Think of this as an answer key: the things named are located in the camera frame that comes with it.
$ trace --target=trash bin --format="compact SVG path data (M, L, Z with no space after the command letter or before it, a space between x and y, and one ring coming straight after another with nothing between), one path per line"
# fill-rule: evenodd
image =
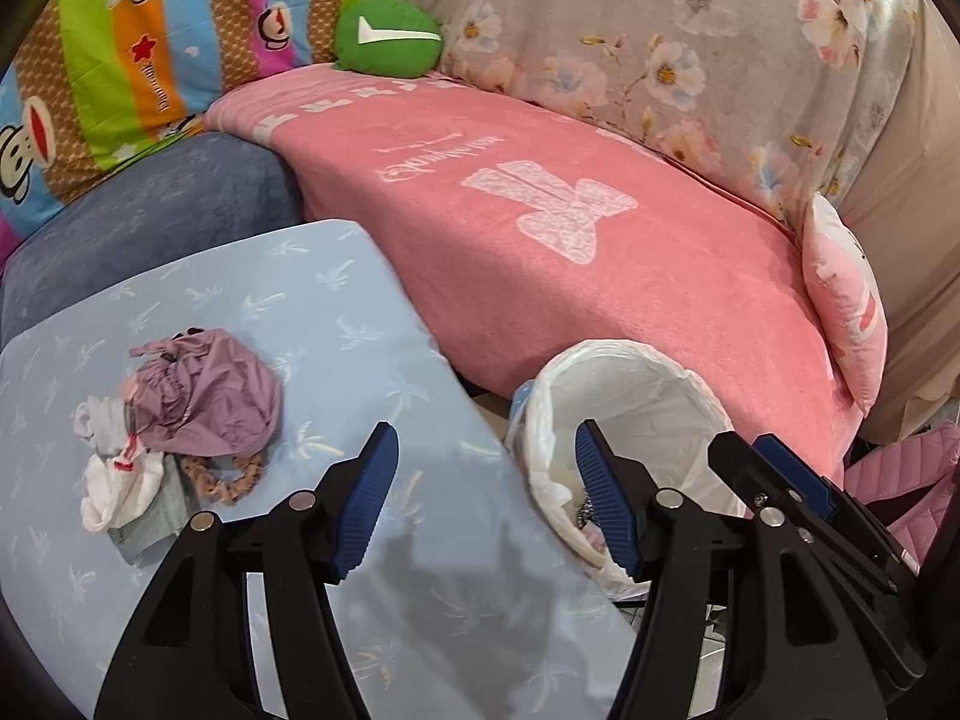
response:
M613 562L590 522L574 454L584 419L596 420L614 453L643 461L661 487L681 490L717 514L746 514L707 466L710 441L733 425L703 379L636 341L582 341L560 353L517 390L506 445L547 522L614 600L642 595L646 587Z

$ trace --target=metal screw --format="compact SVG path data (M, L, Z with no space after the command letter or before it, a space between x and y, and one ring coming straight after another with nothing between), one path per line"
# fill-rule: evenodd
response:
M766 509L760 510L760 521L763 522L764 525L769 525L771 528L779 528L779 526L786 522L786 517L784 517L784 513L779 509L768 506Z
M210 512L199 512L190 519L190 527L195 531L208 531L213 527L213 514Z
M680 506L683 506L683 495L677 490L664 488L656 493L656 502L664 509L680 509Z
M306 509L310 509L317 502L317 496L311 493L309 490L301 490L299 493L294 493L290 496L290 508L294 509L295 512L305 512Z

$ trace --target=gray cushion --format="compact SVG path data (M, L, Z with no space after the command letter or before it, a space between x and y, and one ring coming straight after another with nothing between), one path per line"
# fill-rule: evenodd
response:
M272 151L212 132L173 143L67 206L7 261L0 338L207 248L299 224L296 178Z

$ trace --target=bed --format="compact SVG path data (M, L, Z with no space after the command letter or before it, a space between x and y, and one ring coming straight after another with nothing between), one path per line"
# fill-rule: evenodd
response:
M695 370L748 440L842 481L859 424L793 237L643 146L434 77L314 65L234 90L205 125L273 148L307 218L353 218L440 349L509 397L584 338Z

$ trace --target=white check mark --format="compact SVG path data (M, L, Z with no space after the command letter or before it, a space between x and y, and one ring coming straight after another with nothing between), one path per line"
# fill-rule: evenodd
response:
M374 29L363 16L357 22L357 43L379 43L381 40L442 40L433 32L411 29Z

